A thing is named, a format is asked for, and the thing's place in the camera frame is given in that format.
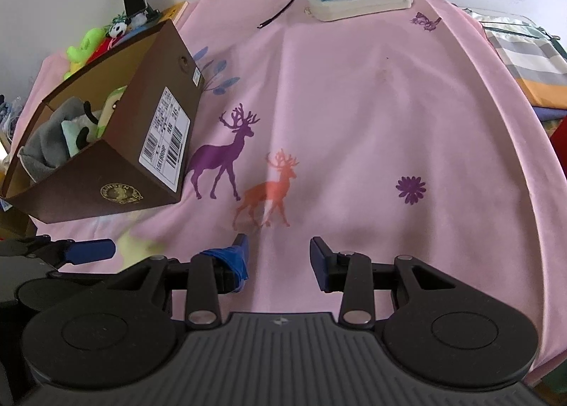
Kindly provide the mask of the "yellow book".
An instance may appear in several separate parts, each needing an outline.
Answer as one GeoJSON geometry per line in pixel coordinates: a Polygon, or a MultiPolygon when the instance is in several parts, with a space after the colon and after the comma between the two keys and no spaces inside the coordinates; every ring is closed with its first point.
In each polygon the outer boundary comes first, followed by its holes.
{"type": "Polygon", "coordinates": [[[171,20],[174,25],[178,25],[182,20],[185,10],[189,6],[187,1],[179,2],[171,7],[162,11],[162,15],[159,18],[159,22],[165,22],[166,20],[171,20]]]}

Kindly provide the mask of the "pink printed tablecloth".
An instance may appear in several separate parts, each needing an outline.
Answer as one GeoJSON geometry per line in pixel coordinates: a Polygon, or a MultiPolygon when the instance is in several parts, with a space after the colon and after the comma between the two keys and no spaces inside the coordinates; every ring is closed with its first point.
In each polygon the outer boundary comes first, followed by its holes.
{"type": "MultiPolygon", "coordinates": [[[[81,271],[250,242],[224,314],[336,313],[309,241],[411,255],[526,315],[532,378],[566,358],[566,178],[482,27],[447,0],[322,22],[305,0],[197,0],[174,25],[204,78],[176,204],[46,224],[111,239],[81,271]]],[[[43,63],[15,134],[65,80],[43,63]]]]}

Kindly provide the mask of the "small panda plush toy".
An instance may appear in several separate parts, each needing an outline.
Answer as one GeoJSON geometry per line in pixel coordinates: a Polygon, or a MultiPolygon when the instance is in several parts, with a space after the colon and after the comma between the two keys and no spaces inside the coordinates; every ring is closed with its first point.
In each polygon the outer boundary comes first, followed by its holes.
{"type": "Polygon", "coordinates": [[[145,12],[137,13],[134,16],[127,16],[125,13],[122,13],[116,16],[108,26],[107,37],[110,39],[122,38],[128,32],[143,26],[147,21],[148,16],[145,12]]]}

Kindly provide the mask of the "red storage box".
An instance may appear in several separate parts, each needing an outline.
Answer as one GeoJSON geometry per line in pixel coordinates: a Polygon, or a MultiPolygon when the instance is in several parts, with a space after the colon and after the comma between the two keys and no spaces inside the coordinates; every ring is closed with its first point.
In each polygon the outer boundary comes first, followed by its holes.
{"type": "Polygon", "coordinates": [[[567,117],[564,117],[556,127],[550,136],[550,141],[557,156],[564,158],[567,151],[567,117]]]}

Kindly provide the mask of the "plaid folded cloth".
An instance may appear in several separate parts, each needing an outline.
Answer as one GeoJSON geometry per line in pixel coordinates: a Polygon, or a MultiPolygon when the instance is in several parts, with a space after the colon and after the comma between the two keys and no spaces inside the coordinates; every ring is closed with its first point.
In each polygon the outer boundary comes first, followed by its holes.
{"type": "Polygon", "coordinates": [[[464,10],[486,38],[529,102],[539,108],[566,108],[566,50],[543,28],[526,19],[464,10]]]}

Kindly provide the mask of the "brown cardboard shoe box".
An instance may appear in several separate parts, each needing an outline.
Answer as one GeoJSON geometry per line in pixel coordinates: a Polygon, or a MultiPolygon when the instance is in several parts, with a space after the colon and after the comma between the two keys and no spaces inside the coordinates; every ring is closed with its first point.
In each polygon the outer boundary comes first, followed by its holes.
{"type": "Polygon", "coordinates": [[[91,62],[38,105],[19,142],[76,97],[95,111],[123,94],[101,137],[41,181],[14,158],[1,197],[46,224],[176,204],[204,78],[166,20],[91,62]]]}

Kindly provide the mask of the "neon green plush toy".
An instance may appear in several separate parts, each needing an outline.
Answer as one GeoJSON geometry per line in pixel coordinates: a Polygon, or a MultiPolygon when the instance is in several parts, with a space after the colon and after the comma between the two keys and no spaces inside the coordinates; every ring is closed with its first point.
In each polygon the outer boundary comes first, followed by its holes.
{"type": "Polygon", "coordinates": [[[70,46],[66,50],[66,57],[69,61],[69,69],[63,74],[63,79],[68,79],[71,75],[94,61],[108,51],[111,39],[104,28],[93,28],[85,33],[78,46],[70,46]]]}

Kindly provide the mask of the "light teal cloth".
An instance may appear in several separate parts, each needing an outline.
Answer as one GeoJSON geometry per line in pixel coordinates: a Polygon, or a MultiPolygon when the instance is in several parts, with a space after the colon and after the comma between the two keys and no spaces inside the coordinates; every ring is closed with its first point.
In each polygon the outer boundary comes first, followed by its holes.
{"type": "Polygon", "coordinates": [[[95,138],[97,131],[97,126],[85,115],[62,121],[61,127],[71,157],[88,147],[92,139],[95,138]]]}

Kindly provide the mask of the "green smiling plush toy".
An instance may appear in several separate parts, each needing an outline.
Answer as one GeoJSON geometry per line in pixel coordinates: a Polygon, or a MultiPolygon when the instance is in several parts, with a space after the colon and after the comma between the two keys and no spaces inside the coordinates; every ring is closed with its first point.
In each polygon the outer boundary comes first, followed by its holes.
{"type": "Polygon", "coordinates": [[[108,95],[101,111],[94,112],[90,101],[85,101],[84,113],[73,119],[78,131],[72,142],[79,151],[103,135],[126,88],[124,85],[108,95]]]}

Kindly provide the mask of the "white power strip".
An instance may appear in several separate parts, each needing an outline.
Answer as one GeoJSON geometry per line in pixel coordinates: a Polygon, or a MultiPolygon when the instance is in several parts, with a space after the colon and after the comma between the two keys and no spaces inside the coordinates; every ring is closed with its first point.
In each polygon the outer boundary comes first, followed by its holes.
{"type": "Polygon", "coordinates": [[[329,22],[373,13],[409,9],[413,0],[307,0],[309,13],[329,22]]]}

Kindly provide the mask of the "grey soft cloth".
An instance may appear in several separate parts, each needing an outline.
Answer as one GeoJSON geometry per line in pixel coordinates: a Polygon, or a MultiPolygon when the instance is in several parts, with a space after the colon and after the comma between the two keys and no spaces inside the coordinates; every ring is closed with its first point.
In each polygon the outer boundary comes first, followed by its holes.
{"type": "Polygon", "coordinates": [[[85,113],[85,102],[77,97],[67,99],[51,117],[40,125],[18,151],[24,170],[35,184],[51,175],[70,158],[62,131],[62,122],[85,113]]]}

